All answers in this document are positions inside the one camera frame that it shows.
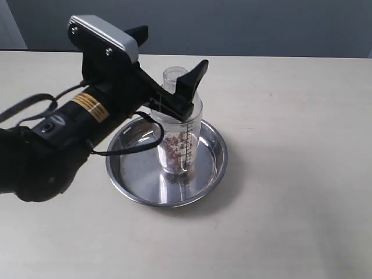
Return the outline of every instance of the clear plastic container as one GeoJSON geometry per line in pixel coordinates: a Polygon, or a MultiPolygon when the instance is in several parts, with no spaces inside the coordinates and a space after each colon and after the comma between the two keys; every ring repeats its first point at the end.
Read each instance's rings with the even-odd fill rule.
{"type": "MultiPolygon", "coordinates": [[[[187,73],[182,67],[171,67],[163,73],[163,88],[169,93],[176,91],[177,77],[187,73]]],[[[194,111],[186,122],[151,111],[151,116],[164,127],[164,140],[158,145],[159,162],[167,173],[181,174],[194,164],[198,150],[200,128],[202,122],[203,103],[195,93],[194,111]]],[[[155,137],[160,136],[160,129],[154,125],[155,137]]]]}

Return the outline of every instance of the robotic arm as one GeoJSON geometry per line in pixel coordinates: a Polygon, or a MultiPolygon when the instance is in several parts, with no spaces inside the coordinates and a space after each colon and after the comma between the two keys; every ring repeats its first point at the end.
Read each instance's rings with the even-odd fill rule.
{"type": "Polygon", "coordinates": [[[156,123],[136,112],[142,105],[181,121],[192,113],[192,99],[208,69],[207,60],[179,77],[176,92],[170,94],[138,62],[138,47],[148,38],[147,26],[123,32],[96,16],[85,15],[72,16],[67,32],[83,52],[83,81],[55,98],[48,94],[32,96],[0,114],[3,122],[38,101],[52,101],[47,111],[27,119],[43,118],[35,127],[0,129],[0,194],[15,193],[24,201],[47,201],[67,190],[90,154],[117,156],[157,146],[162,137],[140,148],[93,150],[135,113],[156,123]],[[56,109],[56,101],[78,87],[85,89],[56,109]]]}

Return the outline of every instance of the metal tray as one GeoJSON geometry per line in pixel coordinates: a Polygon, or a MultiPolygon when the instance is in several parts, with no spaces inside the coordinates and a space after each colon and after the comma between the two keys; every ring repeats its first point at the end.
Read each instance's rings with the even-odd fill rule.
{"type": "MultiPolygon", "coordinates": [[[[108,150],[128,148],[152,140],[152,125],[137,118],[114,136],[108,150]]],[[[204,120],[194,168],[185,174],[177,176],[162,171],[156,148],[106,158],[109,177],[124,196],[159,208],[175,208],[203,198],[221,181],[226,166],[226,144],[219,132],[204,120]]]]}

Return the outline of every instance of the yellow label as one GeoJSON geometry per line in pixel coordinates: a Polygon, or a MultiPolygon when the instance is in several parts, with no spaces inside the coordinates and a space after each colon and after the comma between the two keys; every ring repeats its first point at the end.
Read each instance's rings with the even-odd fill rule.
{"type": "Polygon", "coordinates": [[[86,109],[98,123],[101,123],[110,115],[100,102],[87,93],[80,93],[72,101],[86,109]]]}

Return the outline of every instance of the table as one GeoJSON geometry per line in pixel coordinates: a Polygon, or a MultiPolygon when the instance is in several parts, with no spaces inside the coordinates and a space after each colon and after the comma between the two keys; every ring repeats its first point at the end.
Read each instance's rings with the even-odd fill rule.
{"type": "MultiPolygon", "coordinates": [[[[160,82],[203,58],[140,62],[160,82]]],[[[92,156],[53,200],[1,195],[3,278],[371,278],[372,60],[207,58],[199,91],[228,145],[221,184],[193,205],[149,208],[92,156]]],[[[57,94],[80,70],[79,53],[0,52],[0,110],[57,94]]]]}

